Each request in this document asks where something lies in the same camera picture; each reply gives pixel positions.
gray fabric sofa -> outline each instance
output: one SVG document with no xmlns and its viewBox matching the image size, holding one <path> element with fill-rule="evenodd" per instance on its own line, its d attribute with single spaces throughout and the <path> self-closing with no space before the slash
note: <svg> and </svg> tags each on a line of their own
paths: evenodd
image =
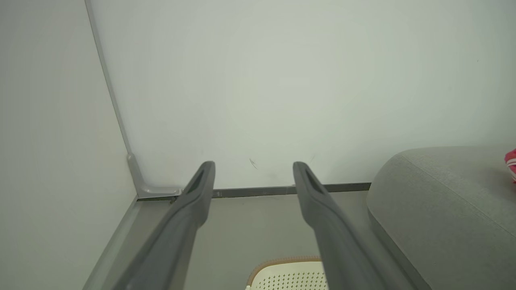
<svg viewBox="0 0 516 290">
<path fill-rule="evenodd" d="M 369 217 L 418 289 L 516 289 L 514 147 L 414 149 L 379 171 Z"/>
</svg>

white wall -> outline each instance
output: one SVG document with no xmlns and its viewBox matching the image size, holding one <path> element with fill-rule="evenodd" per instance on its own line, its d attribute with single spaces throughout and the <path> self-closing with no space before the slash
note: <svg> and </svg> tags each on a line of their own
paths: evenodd
<svg viewBox="0 0 516 290">
<path fill-rule="evenodd" d="M 82 0 L 0 2 L 0 288 L 81 289 L 135 197 Z"/>
<path fill-rule="evenodd" d="M 516 143 L 512 0 L 92 0 L 144 177 L 369 182 L 404 149 Z"/>
</svg>

gray baseboard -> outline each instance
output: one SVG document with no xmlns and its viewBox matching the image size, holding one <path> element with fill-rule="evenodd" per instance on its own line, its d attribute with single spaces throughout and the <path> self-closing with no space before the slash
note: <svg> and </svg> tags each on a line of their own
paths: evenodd
<svg viewBox="0 0 516 290">
<path fill-rule="evenodd" d="M 326 184 L 324 187 L 328 192 L 346 192 L 346 191 L 365 191 L 369 190 L 370 182 L 366 183 L 340 183 Z M 231 198 L 231 197 L 259 197 L 259 196 L 278 196 L 278 195 L 295 195 L 295 186 L 278 186 L 278 187 L 252 187 L 252 188 L 231 188 L 231 189 L 214 189 L 213 198 Z M 140 198 L 138 201 L 153 200 L 172 200 L 176 197 L 158 197 L 158 198 Z"/>
</svg>

red fabric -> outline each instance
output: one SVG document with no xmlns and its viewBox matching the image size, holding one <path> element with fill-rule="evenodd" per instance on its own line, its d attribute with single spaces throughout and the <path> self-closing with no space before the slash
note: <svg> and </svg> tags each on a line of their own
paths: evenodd
<svg viewBox="0 0 516 290">
<path fill-rule="evenodd" d="M 514 183 L 516 183 L 516 149 L 505 155 L 505 163 L 509 167 Z"/>
</svg>

white plastic basket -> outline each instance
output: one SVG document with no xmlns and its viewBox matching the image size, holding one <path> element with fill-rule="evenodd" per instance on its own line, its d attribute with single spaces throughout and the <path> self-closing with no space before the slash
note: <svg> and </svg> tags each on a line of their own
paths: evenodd
<svg viewBox="0 0 516 290">
<path fill-rule="evenodd" d="M 320 257 L 301 256 L 262 263 L 246 290 L 328 290 L 328 283 Z"/>
</svg>

